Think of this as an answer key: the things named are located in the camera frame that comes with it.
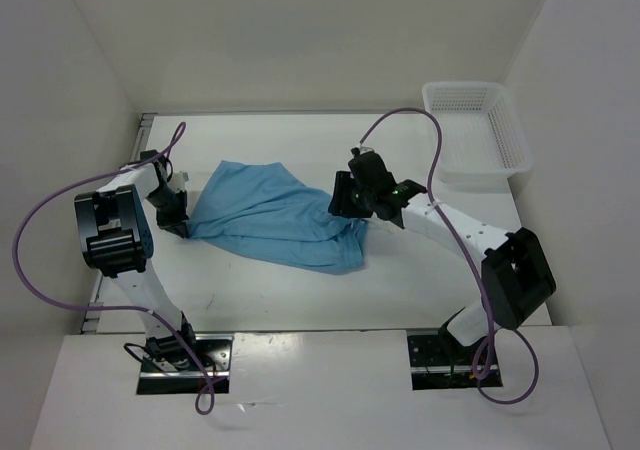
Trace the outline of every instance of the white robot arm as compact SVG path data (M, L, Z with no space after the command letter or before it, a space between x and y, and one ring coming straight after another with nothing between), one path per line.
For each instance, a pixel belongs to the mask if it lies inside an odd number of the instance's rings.
M356 148L352 153L350 171L336 173L330 213L347 218L368 218L375 213L382 220L425 235L462 255L436 211L436 206L440 207L464 240L475 268L481 271L495 328L517 329L553 294L556 284L533 232L521 228L510 233L442 202L432 202L422 185L411 180L397 183L372 149ZM441 331L463 347L477 343L488 333L481 301L458 312Z
M153 150L143 152L142 161L154 155ZM193 346L191 326L167 296L151 263L153 239L141 203L148 200L154 205L160 228L182 238L187 236L184 184L188 177L182 172L167 176L167 162L161 157L119 175L95 192L78 195L74 205L87 265L111 278L133 305L148 308L167 320ZM188 369L192 362L171 332L151 315L140 316L149 355Z

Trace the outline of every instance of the white basket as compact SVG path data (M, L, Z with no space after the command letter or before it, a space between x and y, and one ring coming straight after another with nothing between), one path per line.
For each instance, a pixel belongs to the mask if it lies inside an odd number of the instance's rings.
M531 170L531 151L503 85L427 83L422 97L426 110L442 127L440 179L491 181Z

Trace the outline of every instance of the light blue cloth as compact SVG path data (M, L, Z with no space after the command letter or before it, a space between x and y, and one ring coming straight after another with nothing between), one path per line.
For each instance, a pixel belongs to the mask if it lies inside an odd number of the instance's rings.
M250 258L326 273L364 264L367 222L334 217L331 197L280 163L220 163L188 222L189 238Z

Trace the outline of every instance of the white panel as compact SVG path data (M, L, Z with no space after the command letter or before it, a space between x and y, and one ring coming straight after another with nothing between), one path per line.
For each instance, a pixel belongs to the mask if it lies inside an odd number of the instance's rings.
M411 390L402 331L237 334L231 388L213 414L193 395L136 396L138 336L67 337L32 450L91 448L605 450L593 397L566 328L527 328L542 374L525 403L500 407L467 390ZM529 383L522 342L496 341L505 381Z
M13 233L45 195L126 160L135 119L73 0L0 0L0 35L0 446L23 449L62 335L78 331L81 316L28 294L11 265ZM21 255L39 288L86 302L93 272L82 260L72 200L43 209Z
M611 444L638 446L640 0L547 0L507 79L536 159L514 181Z
M362 109L503 78L541 0L76 0L144 111Z
M347 169L356 145L377 114L202 115L156 117L147 149L161 149L181 120L183 139L171 152L187 171L188 198L197 201L220 160L282 162L306 185L333 193L335 172ZM395 115L367 140L398 180L425 182L433 150L431 123L421 115ZM518 213L505 181L460 190L436 181L438 198L490 225L515 231ZM176 306L196 331L296 331L439 327L478 298L465 262L424 236L375 221L365 241L365 267L327 275L248 259L202 241L185 241L155 225L154 266ZM105 304L126 303L105 279ZM549 324L546 308L530 324ZM100 332L141 331L137 315L110 312Z

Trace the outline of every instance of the white wall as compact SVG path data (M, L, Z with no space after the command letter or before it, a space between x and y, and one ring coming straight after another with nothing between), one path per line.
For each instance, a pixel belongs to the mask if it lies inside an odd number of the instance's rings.
M512 182L615 450L638 448L640 0L547 0L509 72L536 165Z
M0 0L0 447L27 448L62 335L80 315L40 303L11 265L13 233L27 210L66 183L128 159L136 129L118 86L73 0ZM86 302L73 196L36 217L22 256L34 283Z
M501 80L542 0L76 0L142 111L420 104Z

